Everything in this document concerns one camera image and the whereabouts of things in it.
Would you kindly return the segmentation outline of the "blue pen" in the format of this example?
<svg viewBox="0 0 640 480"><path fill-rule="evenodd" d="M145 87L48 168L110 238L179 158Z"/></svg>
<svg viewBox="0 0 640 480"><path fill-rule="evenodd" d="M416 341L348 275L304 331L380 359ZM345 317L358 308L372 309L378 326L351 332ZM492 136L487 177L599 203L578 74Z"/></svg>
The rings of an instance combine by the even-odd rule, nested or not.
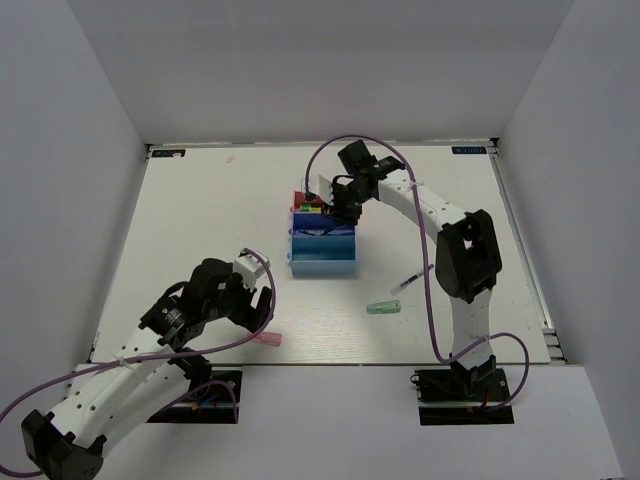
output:
<svg viewBox="0 0 640 480"><path fill-rule="evenodd" d="M326 235L326 232L325 232L325 230L302 229L302 230L297 230L296 231L296 235L323 236L323 235Z"/></svg>

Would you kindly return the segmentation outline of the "green patterned pen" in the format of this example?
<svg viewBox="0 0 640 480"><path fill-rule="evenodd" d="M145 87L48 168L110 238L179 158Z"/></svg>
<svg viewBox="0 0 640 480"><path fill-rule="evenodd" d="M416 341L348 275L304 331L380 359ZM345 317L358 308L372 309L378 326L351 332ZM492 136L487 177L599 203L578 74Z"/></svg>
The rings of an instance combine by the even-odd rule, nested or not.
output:
<svg viewBox="0 0 640 480"><path fill-rule="evenodd" d="M355 227L350 225L335 226L321 231L321 236L349 236L355 234Z"/></svg>

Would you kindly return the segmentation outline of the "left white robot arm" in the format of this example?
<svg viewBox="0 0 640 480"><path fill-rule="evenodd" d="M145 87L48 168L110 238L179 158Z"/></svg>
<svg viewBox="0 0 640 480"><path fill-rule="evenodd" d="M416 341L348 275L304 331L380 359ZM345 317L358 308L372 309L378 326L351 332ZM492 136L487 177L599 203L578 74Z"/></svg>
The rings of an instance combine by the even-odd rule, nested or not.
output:
<svg viewBox="0 0 640 480"><path fill-rule="evenodd" d="M236 394L208 360L214 348L189 343L207 324L227 319L250 338L273 317L270 263L244 249L231 262L206 258L187 281L168 287L122 342L112 361L84 369L87 380L49 411L21 423L27 457L48 479L93 479L109 450L154 414L211 392Z"/></svg>

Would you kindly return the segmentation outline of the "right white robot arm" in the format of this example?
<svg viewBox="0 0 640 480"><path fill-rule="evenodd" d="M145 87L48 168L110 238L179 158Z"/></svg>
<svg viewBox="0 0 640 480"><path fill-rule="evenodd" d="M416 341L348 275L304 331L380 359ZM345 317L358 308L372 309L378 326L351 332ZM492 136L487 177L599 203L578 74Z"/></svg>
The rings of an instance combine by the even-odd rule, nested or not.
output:
<svg viewBox="0 0 640 480"><path fill-rule="evenodd" d="M453 373L453 390L472 399L484 391L496 369L490 345L489 302L502 269L492 217L480 209L459 208L422 185L410 167L388 156L377 159L361 140L338 152L349 181L322 176L310 183L322 202L322 214L355 225L362 206L377 200L420 228L422 240L435 244L434 273L449 296L454 340L444 360Z"/></svg>

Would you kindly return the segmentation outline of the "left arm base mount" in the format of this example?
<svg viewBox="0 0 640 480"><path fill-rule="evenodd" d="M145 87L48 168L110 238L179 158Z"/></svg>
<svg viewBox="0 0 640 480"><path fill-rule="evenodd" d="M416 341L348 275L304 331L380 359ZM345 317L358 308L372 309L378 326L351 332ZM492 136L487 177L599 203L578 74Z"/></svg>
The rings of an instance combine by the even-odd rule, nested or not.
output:
<svg viewBox="0 0 640 480"><path fill-rule="evenodd" d="M219 381L152 415L149 424L233 425L240 412L243 370L214 369L211 379Z"/></svg>

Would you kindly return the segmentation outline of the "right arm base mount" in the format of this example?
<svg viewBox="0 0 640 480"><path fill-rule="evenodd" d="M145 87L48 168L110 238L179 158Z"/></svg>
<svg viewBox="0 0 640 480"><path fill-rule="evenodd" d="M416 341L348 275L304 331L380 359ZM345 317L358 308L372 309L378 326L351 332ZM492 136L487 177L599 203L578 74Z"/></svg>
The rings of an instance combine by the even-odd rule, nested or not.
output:
<svg viewBox="0 0 640 480"><path fill-rule="evenodd" d="M451 370L415 370L410 382L416 389L421 426L481 426L514 424L510 405L496 406L510 396L503 369L498 369L470 391Z"/></svg>

